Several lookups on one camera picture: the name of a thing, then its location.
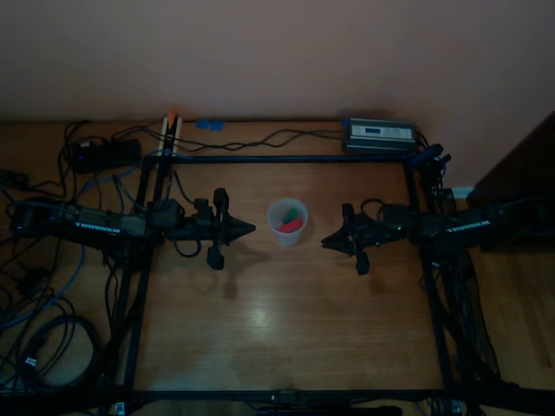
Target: wooden table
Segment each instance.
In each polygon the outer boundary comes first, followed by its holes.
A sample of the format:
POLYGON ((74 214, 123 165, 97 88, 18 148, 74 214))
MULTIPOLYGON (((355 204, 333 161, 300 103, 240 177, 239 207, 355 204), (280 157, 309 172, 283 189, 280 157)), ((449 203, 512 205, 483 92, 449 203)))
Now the wooden table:
MULTIPOLYGON (((86 125, 75 137, 109 137, 133 124, 86 125)), ((220 144, 255 141, 279 128, 339 126, 332 122, 243 122, 226 123, 223 131, 210 132, 185 124, 181 138, 220 144)), ((55 179, 62 132, 63 124, 0 126, 0 166, 26 172, 32 182, 55 179)), ((154 140, 144 136, 141 140, 143 153, 157 148, 154 140)), ((339 141, 303 137, 280 149, 259 146, 232 154, 341 154, 341 148, 339 141)), ((155 251, 135 389, 441 387, 428 301, 418 286, 417 249, 408 242, 373 248, 369 250, 370 273, 358 276, 354 258, 322 249, 320 244, 341 226, 343 203, 357 207, 366 198, 407 203, 400 164, 187 165, 175 169, 192 198, 212 200, 214 189, 224 187, 231 200, 230 213, 255 224, 257 230, 223 249, 223 271, 206 264, 207 244, 190 260, 180 257, 169 243, 155 251), (293 248, 276 246, 265 222, 269 203, 283 197, 302 200, 310 214, 302 240, 293 248)), ((88 175, 80 177, 80 184, 87 179, 88 175)), ((123 180, 132 194, 138 179, 137 171, 123 180)), ((116 210, 119 203, 113 185, 104 184, 101 189, 103 208, 116 210)), ((187 215, 193 212, 176 186, 171 195, 187 215)), ((97 191, 88 191, 80 203, 96 207, 97 191)), ((183 251, 190 248, 182 243, 183 251)), ((62 245, 57 287, 75 268, 78 253, 77 244, 62 245)), ((104 341, 108 340, 103 301, 107 275, 100 253, 87 249, 85 265, 67 292, 77 313, 95 324, 104 341)), ((85 339, 78 339, 71 350, 73 355, 59 366, 61 373, 73 366, 72 360, 86 360, 90 347, 85 339)))

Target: white power strip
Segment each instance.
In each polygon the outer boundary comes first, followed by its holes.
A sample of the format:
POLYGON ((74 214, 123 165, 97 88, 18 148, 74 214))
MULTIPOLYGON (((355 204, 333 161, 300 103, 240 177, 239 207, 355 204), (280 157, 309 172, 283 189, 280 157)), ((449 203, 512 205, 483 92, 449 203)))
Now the white power strip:
MULTIPOLYGON (((181 139, 181 126, 183 125, 183 119, 181 117, 179 117, 177 119, 177 128, 175 129, 175 139, 181 139)), ((158 150, 162 150, 164 148, 164 144, 166 143, 166 140, 171 140, 170 137, 166 138, 166 134, 167 134, 167 117, 164 117, 164 122, 162 123, 162 131, 161 131, 162 136, 164 136, 164 140, 160 140, 160 144, 158 145, 158 150)), ((177 143, 173 143, 173 150, 172 152, 174 153, 172 156, 176 156, 178 147, 177 147, 177 143)))

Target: blue cable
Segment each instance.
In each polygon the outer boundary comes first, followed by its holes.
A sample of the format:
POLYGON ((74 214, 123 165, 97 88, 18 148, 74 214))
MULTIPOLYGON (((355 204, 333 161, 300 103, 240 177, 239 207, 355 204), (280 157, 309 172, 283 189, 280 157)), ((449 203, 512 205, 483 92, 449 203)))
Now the blue cable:
MULTIPOLYGON (((74 282, 74 280, 77 278, 77 275, 79 274, 79 270, 81 269, 81 267, 83 266, 83 262, 85 261, 85 246, 81 245, 81 258, 79 259, 79 263, 77 264, 77 268, 75 269, 75 271, 73 272, 73 275, 69 278, 68 282, 60 289, 60 291, 58 292, 58 294, 56 296, 54 296, 54 298, 49 301, 48 303, 46 303, 42 308, 41 308, 41 312, 44 311, 45 309, 48 309, 50 306, 52 306, 54 303, 56 303, 58 301, 58 299, 60 299, 60 297, 62 297, 62 295, 66 292, 66 290, 69 289, 69 286, 71 286, 71 284, 74 282)), ((9 327, 13 327, 14 325, 17 325, 20 322, 25 321, 26 319, 30 318, 33 314, 35 314, 35 312, 29 312, 28 314, 25 314, 23 316, 19 316, 16 319, 13 319, 9 322, 6 322, 3 326, 4 329, 7 329, 9 327)))
POLYGON ((422 416, 428 416, 426 412, 424 412, 424 409, 422 409, 418 403, 416 403, 416 407, 418 407, 418 412, 420 412, 422 416))
MULTIPOLYGON (((136 171, 137 169, 139 169, 140 165, 142 165, 142 163, 145 161, 145 158, 147 158, 148 156, 152 156, 153 154, 156 153, 162 153, 162 154, 170 154, 172 156, 178 157, 180 159, 190 159, 191 156, 185 156, 183 154, 179 154, 179 153, 174 153, 171 150, 152 150, 152 152, 149 152, 145 155, 144 158, 142 158, 141 160, 139 160, 139 163, 137 163, 137 165, 133 166, 131 169, 129 169, 128 171, 120 174, 120 175, 115 175, 115 177, 117 179, 121 179, 121 178, 125 178, 127 175, 133 173, 134 171, 136 171)), ((110 178, 103 178, 103 179, 98 179, 95 182, 91 182, 90 184, 86 185, 83 187, 83 189, 81 190, 81 192, 79 192, 79 195, 81 196, 84 192, 88 191, 90 188, 92 188, 93 186, 96 186, 96 184, 104 184, 106 182, 111 182, 113 179, 110 178)))

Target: cable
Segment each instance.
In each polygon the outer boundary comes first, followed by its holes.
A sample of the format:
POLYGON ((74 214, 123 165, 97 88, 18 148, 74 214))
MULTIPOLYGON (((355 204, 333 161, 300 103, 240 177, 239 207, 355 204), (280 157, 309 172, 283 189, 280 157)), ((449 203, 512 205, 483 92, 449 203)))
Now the cable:
POLYGON ((201 249, 200 240, 196 239, 194 240, 194 242, 197 244, 197 250, 193 254, 186 254, 181 251, 180 248, 177 246, 177 241, 175 240, 175 237, 173 238, 173 247, 175 247, 175 250, 180 254, 180 256, 184 258, 193 258, 199 255, 201 249))
POLYGON ((420 412, 420 414, 421 414, 422 416, 428 416, 428 415, 426 414, 426 412, 424 412, 424 409, 421 408, 421 406, 420 406, 420 404, 419 404, 418 402, 416 402, 416 408, 418 409, 418 412, 420 412))
MULTIPOLYGON (((83 266, 84 260, 85 260, 85 246, 81 245, 81 258, 79 259, 79 263, 77 264, 77 268, 73 272, 73 275, 69 278, 68 282, 60 289, 58 294, 56 296, 54 296, 54 299, 52 299, 51 301, 47 302, 44 306, 42 306, 41 310, 45 310, 45 309, 49 308, 53 303, 55 303, 66 292, 66 290, 69 288, 69 286, 71 286, 71 284, 77 278, 77 275, 79 274, 79 270, 81 270, 81 267, 83 266)), ((28 313, 28 314, 25 314, 23 316, 19 316, 16 319, 13 319, 9 322, 6 322, 3 327, 4 327, 4 329, 9 328, 9 327, 13 327, 14 325, 17 325, 18 323, 21 323, 21 322, 25 321, 26 319, 28 319, 31 316, 32 316, 32 313, 28 313)))
POLYGON ((250 409, 254 410, 257 414, 267 414, 271 412, 271 410, 260 410, 248 401, 244 401, 243 403, 245 403, 250 409))
POLYGON ((93 180, 96 185, 96 189, 98 189, 98 209, 102 209, 102 190, 98 185, 98 180, 96 179, 96 172, 93 173, 93 180))
POLYGON ((115 175, 112 175, 112 180, 114 181, 115 190, 118 193, 118 199, 120 200, 120 215, 123 215, 123 212, 125 211, 125 204, 123 203, 123 197, 121 196, 120 183, 115 175))
POLYGON ((425 145, 424 148, 430 147, 430 145, 428 144, 428 139, 426 139, 426 136, 422 134, 422 132, 420 132, 419 130, 415 130, 415 133, 420 136, 421 140, 423 141, 423 145, 425 145))
POLYGON ((378 217, 379 217, 379 214, 382 212, 382 208, 383 208, 383 206, 385 205, 385 203, 384 203, 381 199, 379 199, 379 198, 368 198, 368 199, 364 199, 364 200, 361 202, 361 211, 364 212, 364 207, 365 207, 366 205, 368 205, 368 204, 373 203, 373 202, 376 202, 377 204, 380 204, 380 205, 381 205, 381 207, 380 207, 380 209, 379 209, 379 211, 378 211, 378 217))
POLYGON ((18 259, 20 256, 22 256, 23 254, 25 254, 27 251, 29 251, 30 249, 32 249, 35 245, 37 245, 41 240, 43 239, 43 237, 39 237, 36 238, 31 244, 29 244, 27 247, 25 247, 23 250, 21 250, 20 252, 18 252, 17 254, 15 254, 11 259, 6 260, 4 263, 2 263, 0 265, 0 272, 4 273, 5 275, 11 277, 12 279, 14 278, 12 275, 6 273, 3 271, 3 268, 6 267, 8 264, 10 264, 11 262, 13 262, 14 260, 18 259))
MULTIPOLYGON (((147 133, 147 134, 151 135, 152 137, 154 137, 157 140, 163 141, 163 140, 166 139, 166 135, 156 133, 153 130, 142 129, 142 131, 144 133, 147 133)), ((202 143, 202 142, 199 142, 199 141, 193 141, 193 140, 175 139, 175 141, 178 141, 180 143, 186 143, 186 144, 189 144, 189 145, 198 146, 197 148, 194 148, 194 149, 187 149, 183 146, 180 147, 183 150, 185 150, 186 152, 194 153, 194 152, 198 152, 198 151, 204 150, 204 149, 224 149, 224 150, 228 150, 230 152, 236 152, 237 150, 241 150, 241 149, 244 149, 246 147, 255 147, 255 146, 268 146, 268 147, 272 147, 272 148, 279 148, 279 147, 283 147, 285 145, 288 145, 293 140, 296 140, 299 137, 304 136, 304 135, 314 136, 314 137, 318 137, 318 138, 321 138, 321 139, 330 139, 330 140, 341 140, 342 139, 342 137, 329 136, 326 133, 340 133, 343 136, 345 132, 343 130, 297 130, 297 129, 292 129, 292 128, 282 128, 282 129, 279 129, 279 130, 269 134, 268 136, 264 137, 260 141, 253 141, 253 142, 248 142, 248 143, 232 142, 232 143, 226 143, 224 145, 210 145, 210 144, 202 143), (294 133, 294 135, 292 137, 290 137, 289 139, 283 141, 282 143, 278 143, 276 145, 268 142, 268 140, 270 140, 274 136, 277 136, 281 133, 294 133)))
POLYGON ((167 202, 170 199, 170 191, 172 190, 172 176, 170 175, 169 180, 167 182, 167 186, 166 186, 166 196, 164 197, 164 202, 162 204, 160 204, 160 206, 154 210, 150 210, 148 208, 145 208, 144 206, 140 205, 137 203, 137 201, 134 200, 134 198, 131 196, 131 194, 129 193, 129 190, 125 187, 125 185, 123 185, 121 183, 121 181, 116 178, 114 176, 114 182, 117 181, 117 185, 119 187, 121 187, 121 189, 123 190, 123 193, 125 193, 127 199, 129 199, 132 203, 133 203, 133 207, 135 209, 137 209, 138 211, 143 211, 143 212, 160 212, 160 211, 164 211, 166 209, 167 206, 167 202))
POLYGON ((113 334, 114 333, 114 311, 115 311, 115 304, 117 302, 117 291, 118 291, 119 280, 118 280, 118 276, 115 274, 115 267, 113 267, 112 264, 110 264, 110 260, 108 256, 105 253, 102 253, 102 255, 104 257, 103 258, 104 262, 106 263, 108 269, 110 270, 108 279, 106 281, 106 286, 104 287, 104 304, 108 315, 108 324, 110 327, 110 333, 113 334), (110 290, 110 285, 112 283, 112 278, 115 278, 114 306, 110 309, 109 290, 110 290))
POLYGON ((194 205, 194 202, 189 197, 187 197, 185 191, 183 191, 183 186, 181 186, 180 177, 178 176, 176 171, 173 171, 173 176, 175 177, 175 181, 177 182, 177 187, 180 189, 181 196, 183 197, 183 199, 187 201, 189 204, 194 205))
MULTIPOLYGON (((69 338, 68 342, 64 344, 60 344, 60 345, 63 345, 63 347, 59 348, 59 350, 56 350, 56 352, 53 354, 53 357, 55 358, 50 359, 51 362, 49 364, 48 371, 52 369, 52 367, 58 362, 60 357, 62 357, 63 353, 67 350, 67 347, 69 346, 70 342, 71 342, 71 338, 69 338)), ((89 320, 80 316, 59 316, 51 320, 44 326, 40 327, 33 334, 29 342, 27 343, 26 347, 23 349, 22 353, 20 354, 20 357, 19 357, 20 360, 18 364, 20 367, 20 374, 23 379, 23 384, 26 386, 26 388, 35 392, 54 392, 64 388, 76 386, 81 380, 83 380, 87 376, 88 373, 91 372, 92 369, 95 368, 96 363, 101 358, 101 354, 102 354, 101 339, 98 333, 96 332, 95 326, 89 320), (34 365, 27 364, 27 360, 28 358, 34 359, 35 357, 37 357, 37 353, 39 349, 44 345, 48 333, 50 333, 53 329, 59 327, 60 325, 67 326, 69 322, 73 323, 74 326, 79 325, 85 330, 91 342, 91 345, 93 347, 93 353, 92 353, 90 362, 87 365, 87 368, 78 377, 76 377, 74 380, 70 381, 69 383, 61 387, 52 387, 51 385, 47 384, 41 377, 42 375, 45 374, 45 372, 43 372, 42 370, 37 372, 36 367, 34 365)))

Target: black power adapter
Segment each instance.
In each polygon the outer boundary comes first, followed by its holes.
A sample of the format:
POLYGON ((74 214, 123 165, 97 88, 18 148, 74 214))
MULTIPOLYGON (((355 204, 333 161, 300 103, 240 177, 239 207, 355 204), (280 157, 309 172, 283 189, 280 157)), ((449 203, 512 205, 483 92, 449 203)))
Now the black power adapter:
POLYGON ((115 167, 131 166, 140 161, 138 140, 106 141, 96 145, 82 141, 71 147, 71 164, 75 173, 92 173, 115 167))

